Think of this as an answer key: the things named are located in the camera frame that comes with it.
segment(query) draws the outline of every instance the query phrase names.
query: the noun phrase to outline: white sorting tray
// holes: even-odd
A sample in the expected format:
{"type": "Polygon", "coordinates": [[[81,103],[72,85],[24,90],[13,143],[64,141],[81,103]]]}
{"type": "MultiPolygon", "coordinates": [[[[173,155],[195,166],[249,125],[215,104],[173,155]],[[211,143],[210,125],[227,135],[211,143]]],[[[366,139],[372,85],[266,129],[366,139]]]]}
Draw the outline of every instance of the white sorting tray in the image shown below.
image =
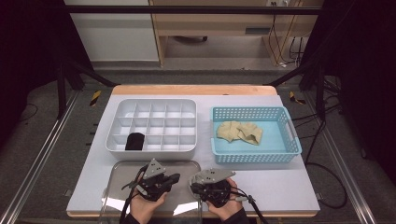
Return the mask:
{"type": "Polygon", "coordinates": [[[119,103],[106,148],[119,160],[190,160],[197,142],[196,103],[188,99],[126,99],[119,103]],[[125,150],[130,133],[142,133],[141,151],[125,150]]]}

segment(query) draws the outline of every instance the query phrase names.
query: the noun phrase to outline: beige cloth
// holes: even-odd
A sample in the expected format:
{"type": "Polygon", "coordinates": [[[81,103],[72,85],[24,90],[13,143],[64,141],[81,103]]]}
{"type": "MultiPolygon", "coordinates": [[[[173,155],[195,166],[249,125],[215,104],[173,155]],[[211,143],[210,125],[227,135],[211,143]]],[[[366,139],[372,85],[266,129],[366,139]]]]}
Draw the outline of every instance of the beige cloth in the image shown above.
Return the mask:
{"type": "Polygon", "coordinates": [[[224,121],[218,127],[217,137],[228,142],[241,139],[250,144],[258,145],[262,140],[262,129],[252,122],[224,121]]]}

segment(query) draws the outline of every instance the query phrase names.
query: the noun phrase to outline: blue plastic basket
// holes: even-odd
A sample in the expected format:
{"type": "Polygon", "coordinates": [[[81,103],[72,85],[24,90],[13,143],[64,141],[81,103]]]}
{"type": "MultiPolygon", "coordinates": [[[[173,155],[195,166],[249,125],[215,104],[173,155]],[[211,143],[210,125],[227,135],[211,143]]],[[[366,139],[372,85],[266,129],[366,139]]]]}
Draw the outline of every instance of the blue plastic basket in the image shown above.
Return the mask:
{"type": "Polygon", "coordinates": [[[301,154],[290,115],[284,106],[215,106],[211,111],[212,151],[216,163],[281,163],[301,154]],[[224,121],[253,122],[263,129],[260,144],[255,146],[242,140],[217,138],[217,129],[224,121]]]}

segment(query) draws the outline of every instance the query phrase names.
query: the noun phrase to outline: white wall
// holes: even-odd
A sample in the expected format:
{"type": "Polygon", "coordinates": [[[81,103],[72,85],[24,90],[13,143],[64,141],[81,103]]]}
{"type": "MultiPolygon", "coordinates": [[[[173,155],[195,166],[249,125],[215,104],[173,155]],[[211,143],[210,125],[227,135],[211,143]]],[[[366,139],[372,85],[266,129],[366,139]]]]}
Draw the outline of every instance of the white wall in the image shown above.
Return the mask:
{"type": "MultiPolygon", "coordinates": [[[[147,6],[148,0],[64,0],[67,5],[147,6]]],[[[156,61],[149,14],[71,14],[92,62],[156,61]]]]}

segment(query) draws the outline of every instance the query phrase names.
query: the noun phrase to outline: human hand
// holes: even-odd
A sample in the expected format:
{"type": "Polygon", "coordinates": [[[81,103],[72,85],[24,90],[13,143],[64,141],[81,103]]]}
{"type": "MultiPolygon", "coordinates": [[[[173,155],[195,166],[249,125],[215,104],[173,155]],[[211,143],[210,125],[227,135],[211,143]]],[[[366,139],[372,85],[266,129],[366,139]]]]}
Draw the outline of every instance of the human hand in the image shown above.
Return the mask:
{"type": "MultiPolygon", "coordinates": [[[[227,181],[231,185],[231,191],[237,192],[238,190],[236,189],[236,183],[231,178],[227,178],[227,181]]],[[[221,221],[228,219],[230,216],[243,208],[242,202],[237,202],[235,198],[236,195],[231,193],[230,200],[220,208],[217,208],[211,202],[206,201],[207,206],[209,207],[209,212],[218,215],[221,221]]]]}
{"type": "Polygon", "coordinates": [[[144,199],[140,194],[137,188],[134,188],[134,194],[136,195],[132,198],[130,203],[131,215],[136,219],[140,224],[146,224],[151,219],[154,214],[155,209],[157,209],[161,204],[165,202],[167,192],[163,193],[161,197],[157,200],[157,202],[151,202],[149,200],[144,199]]]}

